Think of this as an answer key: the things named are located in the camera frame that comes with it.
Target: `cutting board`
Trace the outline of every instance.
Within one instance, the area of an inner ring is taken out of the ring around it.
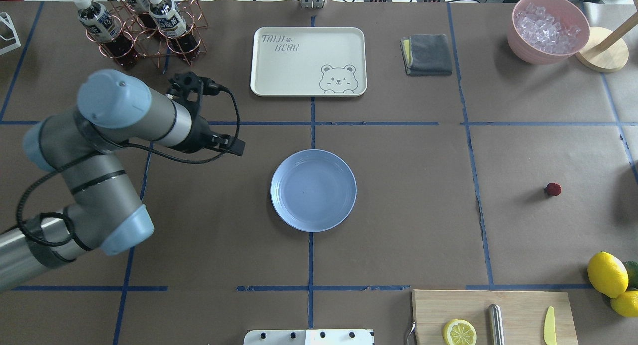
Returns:
[[[545,345],[547,307],[556,310],[558,345],[578,345],[572,309],[562,291],[413,290],[412,313],[419,345],[445,345],[442,331],[451,319],[465,319],[477,332],[477,345],[492,345],[490,304],[503,313],[507,345]]]

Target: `round plate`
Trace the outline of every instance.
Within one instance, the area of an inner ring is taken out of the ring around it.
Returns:
[[[281,219],[301,231],[336,227],[350,214],[357,182],[348,164],[324,150],[303,150],[286,158],[273,175],[271,200]]]

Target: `lemon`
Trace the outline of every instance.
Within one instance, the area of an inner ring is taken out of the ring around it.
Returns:
[[[443,327],[443,338],[447,345],[474,345],[477,332],[466,320],[452,319]]]
[[[629,285],[627,270],[622,261],[606,252],[598,252],[590,259],[587,276],[595,290],[610,298],[622,294]]]
[[[611,309],[622,316],[638,316],[638,290],[628,290],[613,298]]]
[[[624,261],[623,265],[627,269],[629,286],[638,289],[638,263],[636,261]]]

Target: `red berry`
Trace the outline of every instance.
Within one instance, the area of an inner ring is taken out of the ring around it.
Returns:
[[[545,194],[549,195],[550,197],[556,197],[557,195],[560,195],[560,192],[561,192],[560,184],[550,183],[545,188]]]

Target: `bottle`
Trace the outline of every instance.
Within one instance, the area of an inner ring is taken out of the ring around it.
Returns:
[[[193,62],[199,54],[199,44],[188,30],[173,0],[149,0],[151,2],[150,15],[165,36],[169,37],[171,49],[187,62]]]
[[[155,25],[155,21],[148,14],[149,9],[151,8],[151,3],[149,0],[125,0],[130,9],[137,14],[137,18],[140,20],[142,25],[147,29],[157,29],[157,25]]]
[[[91,37],[109,50],[114,61],[129,68],[137,61],[137,51],[132,41],[121,32],[122,27],[114,22],[105,7],[91,0],[73,0],[78,8],[78,20],[89,31]]]

